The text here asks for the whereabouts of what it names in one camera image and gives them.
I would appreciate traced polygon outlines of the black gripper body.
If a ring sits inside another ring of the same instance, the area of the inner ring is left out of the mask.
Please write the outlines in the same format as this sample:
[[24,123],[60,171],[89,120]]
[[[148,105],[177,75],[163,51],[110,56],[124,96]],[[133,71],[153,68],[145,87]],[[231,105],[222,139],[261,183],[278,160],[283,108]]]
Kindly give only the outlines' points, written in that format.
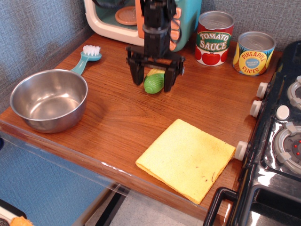
[[177,63],[178,75],[183,74],[185,57],[170,50],[170,41],[169,29],[147,29],[143,47],[131,45],[126,48],[128,65],[135,62],[144,67],[166,69],[171,63]]

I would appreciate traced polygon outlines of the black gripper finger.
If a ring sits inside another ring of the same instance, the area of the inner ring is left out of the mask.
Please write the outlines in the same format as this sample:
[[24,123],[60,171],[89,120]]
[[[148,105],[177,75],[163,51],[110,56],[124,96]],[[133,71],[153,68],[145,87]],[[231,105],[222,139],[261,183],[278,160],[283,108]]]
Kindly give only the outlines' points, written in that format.
[[178,75],[178,64],[171,63],[165,70],[164,75],[164,91],[169,92],[175,83],[176,76]]
[[144,80],[144,66],[135,62],[130,62],[129,66],[133,82],[136,85],[140,85]]

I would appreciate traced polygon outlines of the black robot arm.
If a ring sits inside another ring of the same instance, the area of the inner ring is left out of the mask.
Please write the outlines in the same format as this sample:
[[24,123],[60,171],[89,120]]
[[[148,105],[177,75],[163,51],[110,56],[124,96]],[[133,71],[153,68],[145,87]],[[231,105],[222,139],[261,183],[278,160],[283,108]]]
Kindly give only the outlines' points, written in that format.
[[127,63],[134,84],[144,80],[144,68],[164,70],[164,91],[169,92],[179,74],[184,73],[185,57],[170,50],[171,21],[176,13],[174,0],[140,1],[144,17],[144,46],[128,46]]

